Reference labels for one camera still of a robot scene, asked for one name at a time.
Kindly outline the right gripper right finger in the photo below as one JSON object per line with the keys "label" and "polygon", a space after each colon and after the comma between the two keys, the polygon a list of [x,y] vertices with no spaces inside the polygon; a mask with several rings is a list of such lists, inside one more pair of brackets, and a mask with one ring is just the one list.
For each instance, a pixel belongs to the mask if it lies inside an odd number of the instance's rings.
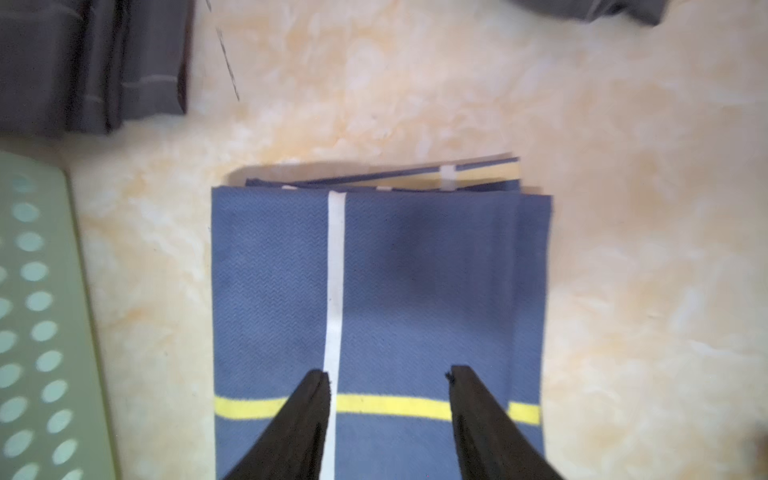
{"label": "right gripper right finger", "polygon": [[454,365],[446,378],[458,464],[464,480],[562,480],[471,367]]}

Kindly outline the mint green plastic basket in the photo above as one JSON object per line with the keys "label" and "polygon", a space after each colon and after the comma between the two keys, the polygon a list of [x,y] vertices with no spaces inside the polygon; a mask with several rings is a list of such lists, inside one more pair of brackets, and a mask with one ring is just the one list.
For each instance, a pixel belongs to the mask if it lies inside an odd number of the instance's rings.
{"label": "mint green plastic basket", "polygon": [[1,476],[116,479],[69,185],[1,155]]}

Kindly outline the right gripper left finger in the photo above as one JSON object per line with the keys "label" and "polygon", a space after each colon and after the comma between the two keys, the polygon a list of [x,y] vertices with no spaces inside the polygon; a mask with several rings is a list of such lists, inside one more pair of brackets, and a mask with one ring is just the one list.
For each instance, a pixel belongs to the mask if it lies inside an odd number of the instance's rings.
{"label": "right gripper left finger", "polygon": [[320,477],[331,403],[327,373],[309,371],[228,479]]}

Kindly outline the blue striped pillowcase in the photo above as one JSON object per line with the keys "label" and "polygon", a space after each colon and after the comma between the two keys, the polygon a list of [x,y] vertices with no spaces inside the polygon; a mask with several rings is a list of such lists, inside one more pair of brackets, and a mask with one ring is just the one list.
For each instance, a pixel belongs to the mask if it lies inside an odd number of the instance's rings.
{"label": "blue striped pillowcase", "polygon": [[330,377],[338,479],[457,479],[447,373],[536,450],[552,200],[516,158],[212,192],[216,475],[305,374]]}

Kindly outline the grey checked pillowcase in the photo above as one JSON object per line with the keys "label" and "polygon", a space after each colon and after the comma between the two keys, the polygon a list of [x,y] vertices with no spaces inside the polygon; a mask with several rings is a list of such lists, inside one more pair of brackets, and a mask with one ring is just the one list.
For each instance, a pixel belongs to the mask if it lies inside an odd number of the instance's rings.
{"label": "grey checked pillowcase", "polygon": [[1,131],[106,135],[187,111],[192,1],[4,1]]}
{"label": "grey checked pillowcase", "polygon": [[663,21],[668,0],[517,0],[516,4],[548,17],[592,22],[627,14],[645,25]]}

